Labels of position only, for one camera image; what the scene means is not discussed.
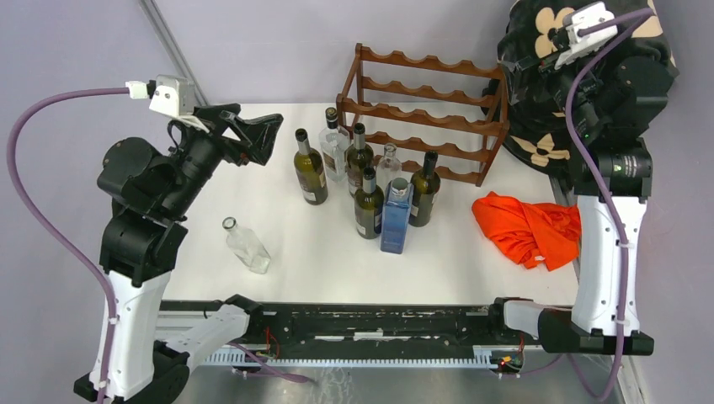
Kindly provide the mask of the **blue square bottle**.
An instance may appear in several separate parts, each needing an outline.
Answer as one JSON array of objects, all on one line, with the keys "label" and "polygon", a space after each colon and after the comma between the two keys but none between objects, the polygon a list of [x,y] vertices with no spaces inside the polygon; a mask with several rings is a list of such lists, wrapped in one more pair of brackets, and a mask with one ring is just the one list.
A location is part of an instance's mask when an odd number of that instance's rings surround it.
[{"label": "blue square bottle", "polygon": [[413,185],[405,178],[394,178],[386,193],[382,212],[381,250],[401,254],[408,230]]}]

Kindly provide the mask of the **green wine bottle white label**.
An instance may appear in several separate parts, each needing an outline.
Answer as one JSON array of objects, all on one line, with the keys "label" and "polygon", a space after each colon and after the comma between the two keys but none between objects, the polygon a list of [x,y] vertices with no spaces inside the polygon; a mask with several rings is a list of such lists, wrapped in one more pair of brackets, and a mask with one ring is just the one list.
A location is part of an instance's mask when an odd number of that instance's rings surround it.
[{"label": "green wine bottle white label", "polygon": [[413,197],[408,221],[411,226],[426,226],[431,219],[441,182],[439,174],[435,171],[437,160],[436,151],[427,151],[423,166],[411,177]]}]

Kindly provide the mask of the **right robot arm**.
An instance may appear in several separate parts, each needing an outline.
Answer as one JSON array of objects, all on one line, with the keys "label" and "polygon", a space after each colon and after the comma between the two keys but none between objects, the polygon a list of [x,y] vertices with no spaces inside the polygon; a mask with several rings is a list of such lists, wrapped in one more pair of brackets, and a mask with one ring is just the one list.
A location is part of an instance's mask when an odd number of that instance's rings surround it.
[{"label": "right robot arm", "polygon": [[666,106],[676,71],[660,36],[637,38],[619,25],[611,40],[569,65],[563,28],[508,27],[497,55],[507,77],[511,138],[565,138],[566,177],[581,234],[574,305],[558,309],[498,301],[488,336],[508,343],[520,331],[552,354],[648,356],[654,341],[637,313],[637,242],[653,186],[644,132]]}]

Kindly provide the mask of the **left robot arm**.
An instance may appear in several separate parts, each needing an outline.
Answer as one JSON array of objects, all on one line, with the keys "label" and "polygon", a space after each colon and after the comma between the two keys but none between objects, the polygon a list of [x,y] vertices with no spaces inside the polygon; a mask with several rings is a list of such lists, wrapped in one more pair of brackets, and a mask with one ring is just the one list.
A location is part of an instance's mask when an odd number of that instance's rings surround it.
[{"label": "left robot arm", "polygon": [[168,154],[129,137],[104,156],[98,186],[112,199],[99,263],[114,293],[105,310],[93,370],[75,393],[113,403],[171,403],[192,372],[219,348],[264,334],[258,304],[240,295],[177,337],[155,337],[163,294],[187,235],[186,214],[221,162],[265,165],[283,123],[280,114],[244,120],[238,104],[196,107],[168,122],[178,130]]}]

